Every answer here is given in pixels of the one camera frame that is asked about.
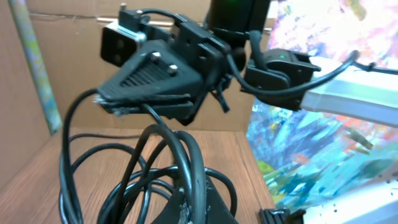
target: wooden surface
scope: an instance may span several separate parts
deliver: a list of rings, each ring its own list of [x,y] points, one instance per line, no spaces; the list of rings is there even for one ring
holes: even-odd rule
[[[0,189],[49,140],[8,1],[0,1]]]
[[[128,129],[74,129],[74,133],[101,133],[113,135],[139,134]],[[259,223],[260,208],[274,206],[244,133],[190,131],[198,141],[207,167],[227,175],[238,193],[240,223]],[[147,159],[159,142],[152,136],[144,149]],[[106,142],[104,139],[79,139],[72,143],[72,158],[76,159],[89,148]],[[136,140],[119,141],[135,146]],[[58,217],[58,157],[60,135],[56,134],[32,160],[0,192],[0,223],[60,223]],[[125,152],[108,150],[99,152],[83,163],[75,173],[85,223],[95,223],[100,206],[107,194],[121,180],[130,156]],[[171,165],[169,150],[164,150],[154,167]],[[217,189],[229,206],[227,189],[215,180]],[[141,201],[136,202],[126,223],[135,223]],[[164,208],[166,201],[153,195],[147,223]]]

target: wood grain tabletop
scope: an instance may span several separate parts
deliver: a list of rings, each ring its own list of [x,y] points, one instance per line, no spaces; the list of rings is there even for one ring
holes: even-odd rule
[[[110,135],[139,134],[131,129],[83,129],[73,133],[97,133]],[[240,223],[260,223],[258,211],[273,208],[274,203],[256,164],[245,134],[227,131],[189,131],[199,143],[205,165],[227,175],[238,194],[236,219]],[[135,146],[136,139],[109,140],[85,138],[72,142],[71,154],[75,160],[93,146],[107,142],[120,142]],[[148,158],[160,137],[151,136],[144,152]],[[0,223],[60,223],[58,215],[58,163],[60,133],[50,141],[0,189]],[[96,223],[97,215],[106,196],[121,180],[130,156],[125,152],[107,150],[87,159],[75,172],[74,178],[83,210],[85,223]],[[167,167],[172,163],[169,150],[162,151],[154,167]],[[229,206],[229,194],[221,182],[214,183]],[[150,223],[164,208],[164,198],[152,195],[146,223]],[[137,200],[126,223],[135,223],[141,200]]]

